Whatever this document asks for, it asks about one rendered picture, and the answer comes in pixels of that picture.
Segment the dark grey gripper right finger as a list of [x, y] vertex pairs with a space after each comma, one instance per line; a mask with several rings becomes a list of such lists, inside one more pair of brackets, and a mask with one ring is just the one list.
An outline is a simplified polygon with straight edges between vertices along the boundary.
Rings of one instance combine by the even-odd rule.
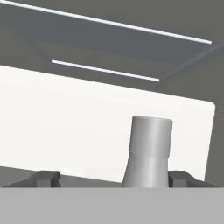
[[168, 171], [168, 176], [171, 188], [215, 187], [213, 184], [194, 178], [187, 171]]

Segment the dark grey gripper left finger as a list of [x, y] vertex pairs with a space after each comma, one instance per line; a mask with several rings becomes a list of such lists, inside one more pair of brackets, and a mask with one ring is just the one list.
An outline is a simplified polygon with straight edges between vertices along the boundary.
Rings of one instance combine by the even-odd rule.
[[60, 171], [36, 171], [29, 178], [6, 187], [60, 187]]

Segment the short white-edged glass shelf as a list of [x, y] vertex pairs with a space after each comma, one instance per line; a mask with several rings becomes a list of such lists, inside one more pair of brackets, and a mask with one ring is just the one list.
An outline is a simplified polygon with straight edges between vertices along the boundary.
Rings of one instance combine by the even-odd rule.
[[160, 79], [158, 79], [158, 78], [143, 76], [143, 75], [134, 74], [134, 73], [125, 73], [125, 72], [114, 71], [114, 70], [109, 70], [109, 69], [99, 68], [99, 67], [94, 67], [94, 66], [85, 66], [85, 65], [81, 65], [81, 64], [74, 64], [74, 63], [55, 60], [55, 59], [52, 59], [51, 62], [53, 64], [67, 66], [67, 67], [76, 67], [76, 68], [80, 68], [80, 69], [86, 69], [86, 70], [96, 71], [96, 72], [101, 72], [101, 73], [106, 73], [106, 74], [114, 74], [114, 75], [136, 78], [136, 79], [140, 79], [140, 80], [160, 82]]

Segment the long white-edged glass shelf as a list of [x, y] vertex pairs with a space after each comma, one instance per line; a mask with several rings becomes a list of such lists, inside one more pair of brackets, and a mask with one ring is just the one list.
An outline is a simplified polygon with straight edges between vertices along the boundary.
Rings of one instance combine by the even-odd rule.
[[37, 39], [63, 46], [83, 47], [143, 60], [183, 62], [209, 49], [185, 39], [98, 24], [55, 13], [3, 6], [3, 12], [31, 30]]

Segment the grey bottle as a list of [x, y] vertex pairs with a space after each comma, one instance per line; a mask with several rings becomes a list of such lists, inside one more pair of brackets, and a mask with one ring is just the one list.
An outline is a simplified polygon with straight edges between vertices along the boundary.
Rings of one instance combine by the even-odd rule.
[[122, 187], [168, 187], [171, 139], [171, 119], [135, 115]]

